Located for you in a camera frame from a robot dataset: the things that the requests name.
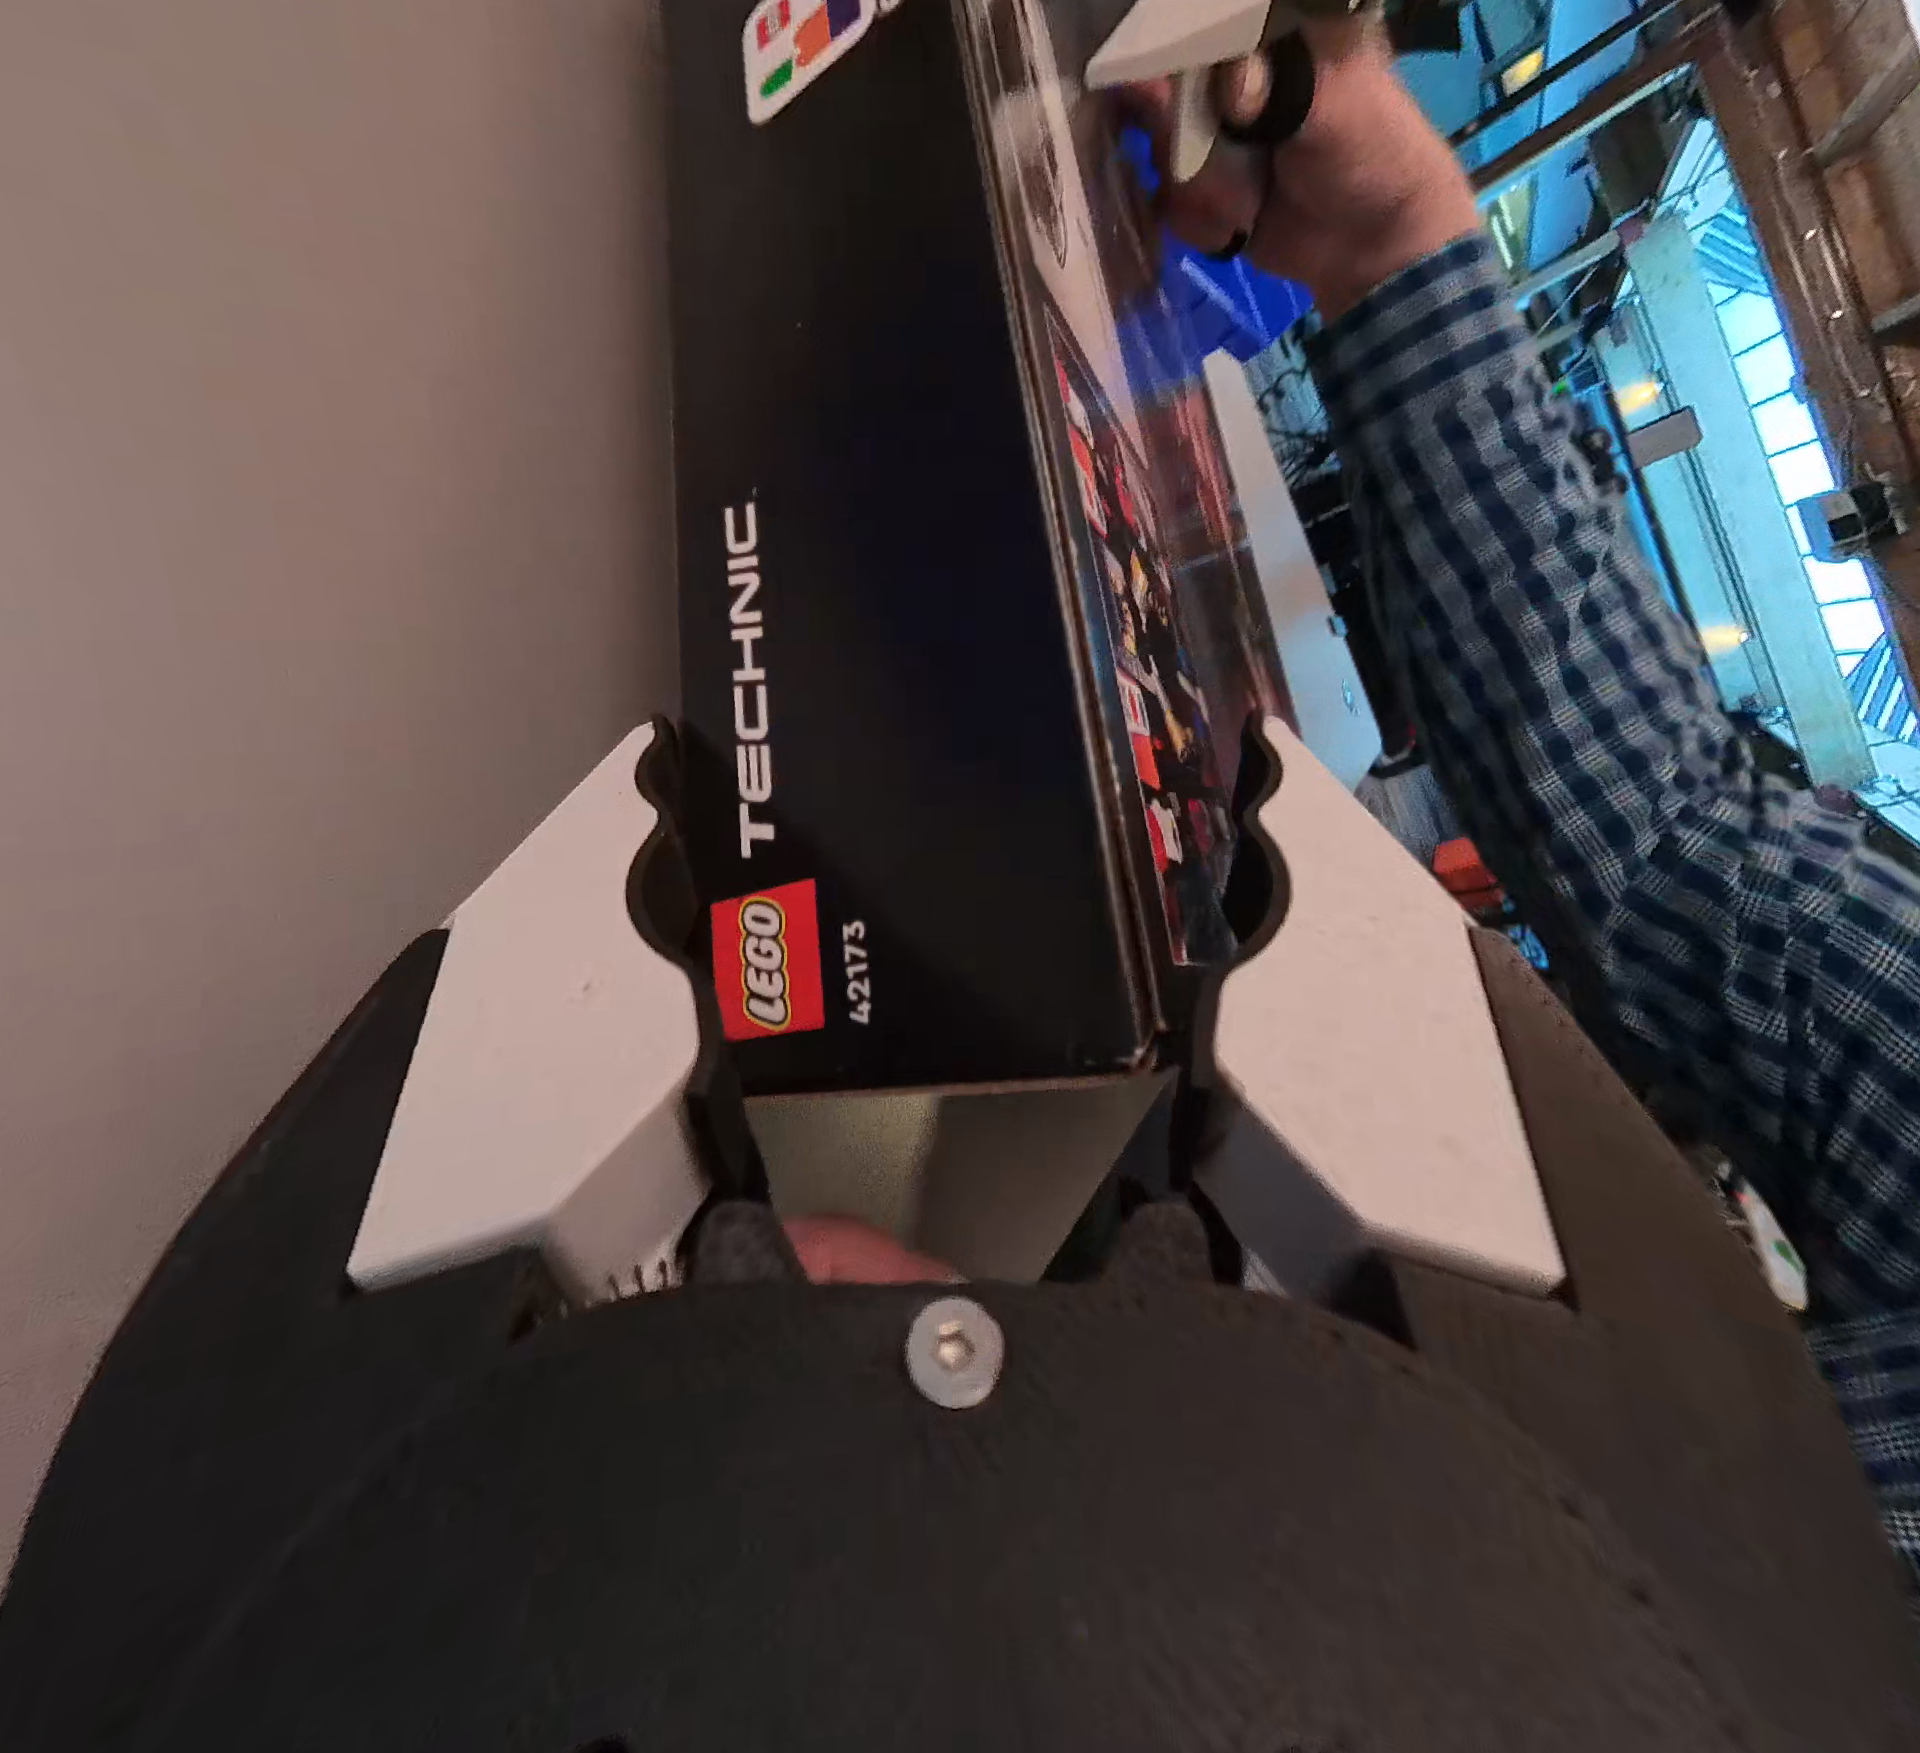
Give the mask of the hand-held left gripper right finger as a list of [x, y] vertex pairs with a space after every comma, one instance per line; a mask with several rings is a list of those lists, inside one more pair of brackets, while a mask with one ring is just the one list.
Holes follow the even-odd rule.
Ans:
[[1194, 1177], [1284, 1294], [1372, 1255], [1551, 1296], [1566, 1259], [1469, 912], [1281, 717], [1243, 820], [1275, 895], [1223, 972]]

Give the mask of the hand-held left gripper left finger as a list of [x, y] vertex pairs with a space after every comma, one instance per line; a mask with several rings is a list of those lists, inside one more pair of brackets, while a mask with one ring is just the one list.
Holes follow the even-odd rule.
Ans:
[[527, 1250], [566, 1304], [624, 1304], [682, 1287], [711, 1208], [751, 1198], [680, 793], [680, 737], [651, 717], [443, 921], [355, 1288]]

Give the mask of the person's left hand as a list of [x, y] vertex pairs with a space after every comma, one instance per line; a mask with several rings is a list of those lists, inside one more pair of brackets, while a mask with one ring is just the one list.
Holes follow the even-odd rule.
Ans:
[[850, 1214], [802, 1214], [783, 1232], [815, 1287], [961, 1287], [964, 1274]]

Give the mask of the person's right hand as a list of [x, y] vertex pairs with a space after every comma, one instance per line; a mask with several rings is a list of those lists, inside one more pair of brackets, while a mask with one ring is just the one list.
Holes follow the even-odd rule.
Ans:
[[1149, 134], [1156, 218], [1201, 253], [1295, 279], [1322, 322], [1384, 282], [1479, 229], [1476, 192], [1450, 144], [1411, 100], [1372, 19], [1305, 26], [1314, 97], [1281, 144], [1220, 135], [1201, 172], [1172, 181], [1172, 87], [1123, 87], [1118, 107]]

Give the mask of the wooden wall shelf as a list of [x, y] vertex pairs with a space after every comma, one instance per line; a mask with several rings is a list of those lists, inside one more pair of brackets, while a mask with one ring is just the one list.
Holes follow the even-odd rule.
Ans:
[[1770, 107], [1797, 141], [1787, 181], [1822, 221], [1861, 329], [1917, 384], [1917, 0], [1763, 0], [1748, 34], [1773, 53]]

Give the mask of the plaid shirt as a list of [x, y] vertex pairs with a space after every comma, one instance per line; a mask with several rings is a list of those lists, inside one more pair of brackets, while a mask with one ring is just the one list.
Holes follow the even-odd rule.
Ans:
[[1887, 1537], [1917, 1584], [1917, 1308], [1810, 1325]]

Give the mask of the person's right forearm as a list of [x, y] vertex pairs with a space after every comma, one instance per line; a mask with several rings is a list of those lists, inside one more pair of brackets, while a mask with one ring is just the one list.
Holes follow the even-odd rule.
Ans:
[[1814, 1305], [1917, 1305], [1917, 878], [1763, 771], [1472, 226], [1308, 359], [1385, 658], [1591, 1039], [1789, 1225]]

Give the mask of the black lego set box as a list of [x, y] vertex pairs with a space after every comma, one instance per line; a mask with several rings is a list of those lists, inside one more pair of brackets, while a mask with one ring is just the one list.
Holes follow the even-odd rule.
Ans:
[[1156, 165], [1082, 0], [660, 0], [682, 827], [788, 1208], [1092, 1255], [1291, 710]]

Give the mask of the white power strip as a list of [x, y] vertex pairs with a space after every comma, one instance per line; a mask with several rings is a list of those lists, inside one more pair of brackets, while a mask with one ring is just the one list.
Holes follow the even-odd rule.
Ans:
[[1806, 1315], [1806, 1262], [1782, 1228], [1773, 1205], [1733, 1164], [1722, 1164], [1716, 1168], [1716, 1190], [1722, 1191], [1722, 1203], [1736, 1235], [1750, 1247], [1775, 1301], [1793, 1315]]

